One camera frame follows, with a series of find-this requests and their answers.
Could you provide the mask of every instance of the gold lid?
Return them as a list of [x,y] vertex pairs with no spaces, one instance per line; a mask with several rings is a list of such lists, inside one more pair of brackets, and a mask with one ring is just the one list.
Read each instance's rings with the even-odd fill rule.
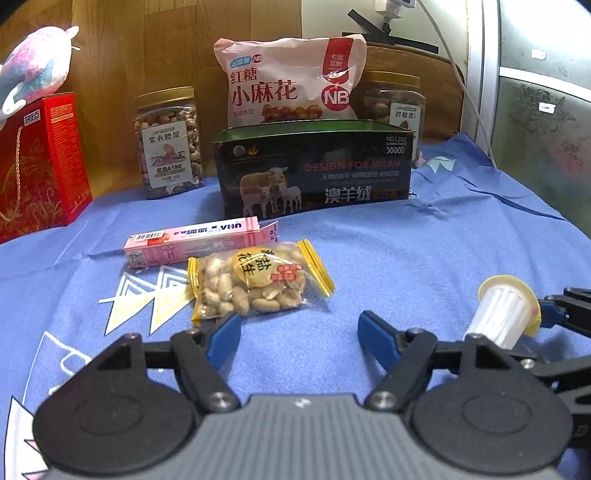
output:
[[395,83],[396,85],[404,85],[414,88],[419,88],[421,86],[421,79],[419,77],[405,75],[403,73],[375,72],[372,70],[364,72],[361,76],[361,81]]
[[195,89],[193,87],[177,87],[140,95],[135,98],[134,103],[136,110],[141,110],[151,106],[162,105],[163,103],[178,102],[193,98],[195,98]]

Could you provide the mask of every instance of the barcode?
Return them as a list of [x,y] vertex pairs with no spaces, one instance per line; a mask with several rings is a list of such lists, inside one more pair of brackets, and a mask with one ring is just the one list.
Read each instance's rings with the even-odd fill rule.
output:
[[133,268],[143,268],[148,266],[143,252],[130,252],[127,255],[127,259]]
[[134,237],[134,242],[141,242],[142,240],[150,240],[152,238],[160,238],[164,235],[164,230],[158,230],[157,232],[141,233]]

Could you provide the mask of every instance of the bag of peanuts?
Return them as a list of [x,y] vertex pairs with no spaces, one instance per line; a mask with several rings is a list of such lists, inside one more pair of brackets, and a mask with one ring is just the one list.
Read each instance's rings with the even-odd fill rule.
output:
[[233,41],[213,46],[228,74],[228,126],[356,119],[349,95],[367,56],[362,35]]
[[237,312],[278,312],[329,297],[335,284],[308,240],[190,258],[193,323]]

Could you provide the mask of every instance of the white cable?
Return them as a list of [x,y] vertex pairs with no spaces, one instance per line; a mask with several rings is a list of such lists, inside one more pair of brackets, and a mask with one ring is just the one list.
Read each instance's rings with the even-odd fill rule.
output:
[[426,16],[431,21],[433,28],[435,29],[435,32],[437,32],[437,35],[439,35],[439,39],[441,40],[441,43],[443,44],[443,48],[445,48],[445,51],[447,52],[447,56],[448,56],[450,62],[452,63],[452,70],[453,70],[454,75],[456,76],[456,80],[459,83],[460,87],[462,87],[462,90],[464,90],[464,95],[466,95],[466,98],[468,98],[468,102],[470,103],[470,105],[474,109],[474,112],[475,112],[476,117],[478,119],[478,124],[480,125],[480,128],[482,128],[482,133],[484,134],[484,139],[486,141],[486,147],[488,149],[488,158],[491,159],[492,166],[497,168],[495,157],[492,154],[492,146],[491,146],[492,135],[489,134],[488,129],[484,126],[484,122],[482,121],[482,117],[480,116],[480,112],[478,111],[478,108],[476,107],[474,100],[472,100],[472,96],[468,92],[468,89],[464,85],[464,82],[462,81],[462,78],[460,77],[460,74],[457,71],[457,66],[456,66],[457,64],[456,64],[456,61],[453,59],[452,51],[449,49],[449,46],[447,45],[445,38],[443,38],[443,33],[441,33],[441,30],[439,29],[437,22],[435,22],[435,19],[431,15],[431,12],[423,4],[423,0],[417,0],[417,2],[419,5],[421,5],[421,8],[423,9]]

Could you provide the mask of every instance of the pink plush toy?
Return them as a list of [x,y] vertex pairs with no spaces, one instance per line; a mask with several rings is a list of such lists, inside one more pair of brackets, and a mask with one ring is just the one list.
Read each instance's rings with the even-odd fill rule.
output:
[[26,104],[55,93],[70,71],[78,27],[43,27],[30,34],[0,66],[0,129]]

